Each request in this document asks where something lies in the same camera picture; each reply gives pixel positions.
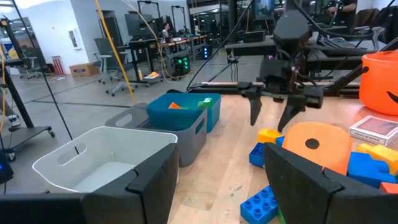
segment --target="wooden table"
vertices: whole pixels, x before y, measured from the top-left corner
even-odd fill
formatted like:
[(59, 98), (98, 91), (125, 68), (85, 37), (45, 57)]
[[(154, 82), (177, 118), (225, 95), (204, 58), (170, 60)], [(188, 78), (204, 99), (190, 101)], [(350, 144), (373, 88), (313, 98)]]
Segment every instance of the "wooden table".
[[(249, 101), (241, 96), (221, 99), (221, 116), (195, 162), (180, 168), (180, 182), (175, 190), (169, 223), (246, 223), (240, 216), (240, 204), (269, 185), (264, 169), (249, 163), (249, 153), (257, 143), (262, 128), (276, 129), (285, 103), (262, 98), (257, 123), (250, 126)], [(306, 121), (334, 124), (348, 130), (367, 115), (398, 121), (398, 117), (378, 114), (359, 100), (325, 98), (320, 110), (307, 108), (284, 129)], [(362, 143), (354, 139), (353, 149)], [(389, 147), (397, 150), (398, 141)], [(271, 223), (279, 223), (274, 218)]]

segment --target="white plastic bin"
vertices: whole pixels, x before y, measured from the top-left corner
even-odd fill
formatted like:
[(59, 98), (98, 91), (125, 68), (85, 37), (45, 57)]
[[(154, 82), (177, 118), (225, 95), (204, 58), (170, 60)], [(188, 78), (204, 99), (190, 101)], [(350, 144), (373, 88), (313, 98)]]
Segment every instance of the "white plastic bin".
[[(170, 143), (170, 133), (100, 127), (82, 134), (33, 164), (51, 193), (93, 192), (117, 179)], [(73, 159), (60, 164), (60, 158), (85, 145)]]

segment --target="concrete floor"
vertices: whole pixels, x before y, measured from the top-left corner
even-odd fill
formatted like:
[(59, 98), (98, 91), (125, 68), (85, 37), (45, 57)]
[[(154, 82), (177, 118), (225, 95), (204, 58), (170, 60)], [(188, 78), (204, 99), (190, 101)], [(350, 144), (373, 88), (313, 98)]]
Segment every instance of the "concrete floor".
[[(239, 80), (253, 82), (259, 74), (261, 59), (259, 56), (241, 57), (238, 65)], [(202, 60), (192, 62), (191, 68), (194, 73), (203, 62)], [(208, 65), (205, 65), (194, 83), (209, 80), (213, 74), (225, 66), (226, 54), (220, 52)], [(231, 70), (228, 68), (214, 79), (214, 82), (228, 82), (231, 79), (230, 75)], [(130, 71), (129, 76), (133, 77), (134, 72)], [(171, 88), (184, 90), (192, 76), (193, 74), (177, 83), (166, 81), (156, 83), (150, 88), (141, 85), (135, 89), (137, 101), (149, 103)], [(47, 189), (42, 178), (33, 171), (32, 164), (40, 157), (64, 145), (70, 138), (44, 79), (26, 80), (19, 79), (16, 75), (12, 76), (12, 79), (34, 124), (36, 126), (51, 126), (56, 137), (51, 138), (45, 132), (16, 149), (17, 160), (11, 163), (15, 174), (14, 178), (7, 183), (7, 194), (42, 193)], [(73, 138), (95, 127), (103, 126), (112, 116), (133, 105), (131, 96), (126, 90), (117, 92), (115, 97), (105, 93), (105, 90), (111, 90), (117, 82), (107, 82), (103, 85), (97, 82), (98, 79), (100, 79), (99, 75), (81, 78), (72, 78), (70, 75), (67, 75), (66, 78), (49, 77), (51, 89), (55, 94), (56, 101), (59, 102), (60, 110)], [(7, 96), (7, 101), (10, 105), (12, 104), (10, 94)]]

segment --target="teal plastic bin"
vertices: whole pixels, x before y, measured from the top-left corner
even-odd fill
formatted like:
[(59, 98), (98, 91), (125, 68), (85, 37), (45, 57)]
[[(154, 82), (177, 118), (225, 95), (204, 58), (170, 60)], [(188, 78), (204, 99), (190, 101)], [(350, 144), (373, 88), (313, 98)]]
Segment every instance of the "teal plastic bin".
[[(213, 106), (207, 109), (207, 133), (220, 119), (221, 95), (215, 93), (166, 93), (148, 105), (147, 112), (154, 129), (181, 131), (189, 128), (201, 115), (198, 103), (211, 98)], [(172, 103), (183, 109), (169, 109)]]

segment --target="green object in bin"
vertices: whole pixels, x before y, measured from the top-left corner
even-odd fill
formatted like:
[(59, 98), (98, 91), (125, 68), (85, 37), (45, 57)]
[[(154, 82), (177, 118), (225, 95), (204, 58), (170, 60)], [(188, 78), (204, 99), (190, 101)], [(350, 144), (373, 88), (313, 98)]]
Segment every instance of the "green object in bin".
[(198, 108), (201, 108), (202, 106), (206, 106), (209, 109), (212, 108), (213, 107), (213, 99), (206, 98), (205, 100), (198, 102)]
[(279, 223), (280, 223), (280, 224), (286, 224), (285, 218), (284, 218), (284, 216), (282, 215), (282, 212), (280, 211), (280, 209), (278, 209), (278, 219), (279, 219)]

